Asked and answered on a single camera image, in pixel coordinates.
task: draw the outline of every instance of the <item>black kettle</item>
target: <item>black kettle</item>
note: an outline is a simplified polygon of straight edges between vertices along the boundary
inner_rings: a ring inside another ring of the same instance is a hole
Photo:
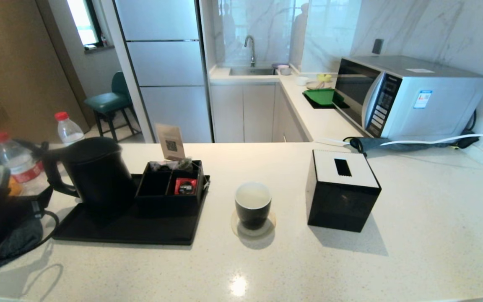
[[[60,193],[80,197],[89,211],[109,214],[125,210],[137,188],[121,152],[113,139],[103,137],[48,151],[43,159],[48,183]],[[73,186],[62,182],[58,162],[65,166]]]

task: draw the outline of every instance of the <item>tissue slot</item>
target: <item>tissue slot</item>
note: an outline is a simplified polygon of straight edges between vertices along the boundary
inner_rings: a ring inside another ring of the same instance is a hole
[[[349,171],[348,162],[343,159],[335,159],[335,165],[337,166],[337,173],[340,176],[351,176]]]

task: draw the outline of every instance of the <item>kettle handle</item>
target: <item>kettle handle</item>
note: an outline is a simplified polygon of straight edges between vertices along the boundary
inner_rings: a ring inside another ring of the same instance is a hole
[[[61,174],[57,168],[57,163],[61,161],[61,151],[62,149],[50,150],[44,154],[42,159],[42,164],[44,165],[44,171],[48,177],[48,183],[53,187],[55,191],[60,193],[79,197],[75,187],[73,185],[63,183],[61,179]]]

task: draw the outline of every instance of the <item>plastic water bottle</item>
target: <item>plastic water bottle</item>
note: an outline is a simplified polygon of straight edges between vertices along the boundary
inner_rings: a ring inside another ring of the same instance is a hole
[[[42,165],[33,161],[31,151],[11,140],[7,132],[0,132],[0,162],[18,183],[28,182],[42,172]]]
[[[58,112],[55,114],[55,119],[59,121],[57,131],[59,132],[59,137],[65,146],[72,145],[76,141],[85,138],[81,128],[79,128],[75,122],[72,122],[72,120],[68,117],[68,113],[64,111]]]

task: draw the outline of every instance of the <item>faucet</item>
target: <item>faucet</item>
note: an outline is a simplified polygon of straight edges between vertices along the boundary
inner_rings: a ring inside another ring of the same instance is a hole
[[[250,34],[247,35],[245,38],[245,45],[244,47],[247,47],[247,41],[251,40],[251,67],[254,67],[254,65],[257,63],[257,61],[254,58],[254,38]]]

